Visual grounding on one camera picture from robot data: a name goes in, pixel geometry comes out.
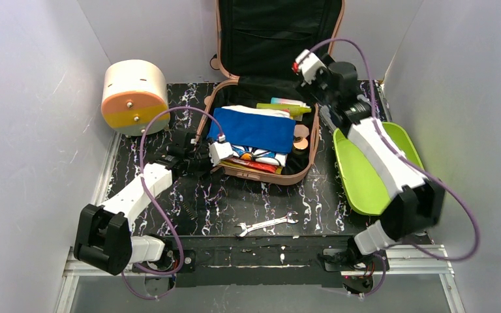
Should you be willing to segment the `pink hard-shell suitcase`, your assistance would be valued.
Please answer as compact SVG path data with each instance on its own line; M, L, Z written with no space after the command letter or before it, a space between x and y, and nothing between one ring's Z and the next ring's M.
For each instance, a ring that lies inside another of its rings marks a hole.
M309 131L308 146L288 155L280 173L221 163L227 175L293 185L314 164L320 137L318 105L302 97L292 67L305 49L333 38L342 22L344 1L217 1L217 61L226 80L205 98L205 110L228 105L254 108L272 98L300 100L311 107L299 123Z

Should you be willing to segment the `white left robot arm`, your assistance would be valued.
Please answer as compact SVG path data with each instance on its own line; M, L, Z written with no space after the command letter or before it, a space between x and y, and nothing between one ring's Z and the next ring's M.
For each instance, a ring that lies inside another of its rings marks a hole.
M151 200L171 191L185 174L199 177L212 170L208 140L176 131L172 142L141 158L143 172L106 201L86 205L80 213L73 255L78 261L111 275L135 263L155 263L173 271L178 249L159 235L136 235L135 223Z

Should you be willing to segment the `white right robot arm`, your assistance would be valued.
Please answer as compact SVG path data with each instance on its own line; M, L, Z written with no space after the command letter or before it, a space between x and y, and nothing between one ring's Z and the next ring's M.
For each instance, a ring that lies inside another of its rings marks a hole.
M357 91L353 64L303 50L296 57L294 72L301 78L303 93L327 110L327 121L366 158L388 196L380 218L348 240L343 256L348 260L370 256L438 224L445 190L389 137L376 115L374 99Z

